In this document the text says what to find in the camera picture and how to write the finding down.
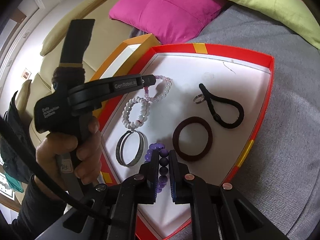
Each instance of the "gray fabric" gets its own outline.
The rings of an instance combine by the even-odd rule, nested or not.
[[[132,31],[129,34],[128,39],[131,39],[133,37],[138,37],[138,36],[141,36],[141,35],[144,35],[144,34],[148,34],[148,33],[144,32],[142,30],[139,30],[136,27],[133,27]]]
[[[238,46],[275,58],[263,124],[232,184],[291,240],[306,239],[320,220],[319,51],[281,23],[239,5],[189,42]],[[172,239],[191,239],[190,227],[179,234]]]

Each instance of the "silver ring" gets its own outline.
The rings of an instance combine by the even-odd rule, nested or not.
[[[197,96],[193,99],[193,101],[194,101],[197,105],[198,105],[198,104],[201,104],[202,102],[205,101],[204,95],[203,95],[203,94],[197,95]]]
[[[130,136],[130,134],[132,133],[138,133],[139,135],[139,138],[140,138],[140,142],[139,142],[139,148],[138,148],[138,151],[137,151],[137,154],[136,156],[134,157],[134,159],[128,163],[128,164],[125,164],[124,163],[124,160],[123,160],[123,157],[122,157],[122,152],[123,152],[123,144],[125,142],[125,140]],[[143,149],[144,149],[144,138],[143,138],[143,134],[139,131],[136,131],[136,130],[129,130],[127,131],[124,135],[122,135],[117,143],[117,146],[116,146],[116,159],[118,161],[118,163],[121,165],[121,166],[124,166],[124,167],[132,167],[134,165],[136,165],[138,163],[138,161],[140,160],[141,156],[142,156],[142,153],[143,153]]]

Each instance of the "white beaded bracelet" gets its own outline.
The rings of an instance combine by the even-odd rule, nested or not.
[[[170,87],[172,85],[171,80],[168,77],[164,77],[162,75],[155,76],[155,77],[156,77],[156,79],[161,79],[162,81],[165,82],[165,87],[164,87],[163,92],[159,96],[157,96],[156,98],[153,98],[153,97],[149,96],[149,87],[144,88],[144,96],[146,98],[146,101],[151,101],[154,103],[159,102],[162,98],[165,98],[167,93],[169,93]]]
[[[141,111],[136,121],[129,121],[129,114],[132,109],[132,106],[136,103],[141,104]],[[122,112],[122,123],[127,129],[134,130],[143,125],[143,123],[148,119],[148,115],[150,114],[150,103],[148,103],[144,98],[135,97],[129,100],[126,104],[124,111]]]

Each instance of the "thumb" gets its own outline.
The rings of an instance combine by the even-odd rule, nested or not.
[[[76,149],[78,140],[73,135],[50,133],[37,148],[37,155],[43,159],[51,159],[55,155],[68,153]]]

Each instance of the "screw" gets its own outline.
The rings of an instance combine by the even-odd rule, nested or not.
[[[142,180],[142,179],[144,179],[144,176],[143,176],[142,174],[138,173],[138,174],[136,174],[136,175],[134,176],[134,179],[135,179],[135,180]]]
[[[224,190],[231,190],[232,189],[232,184],[223,183],[222,187],[223,187]]]
[[[186,180],[193,180],[195,178],[195,176],[193,174],[188,173],[188,174],[184,175],[184,178]]]
[[[98,184],[97,186],[96,186],[96,190],[97,191],[104,191],[104,190],[106,190],[107,189],[107,185],[106,184]]]

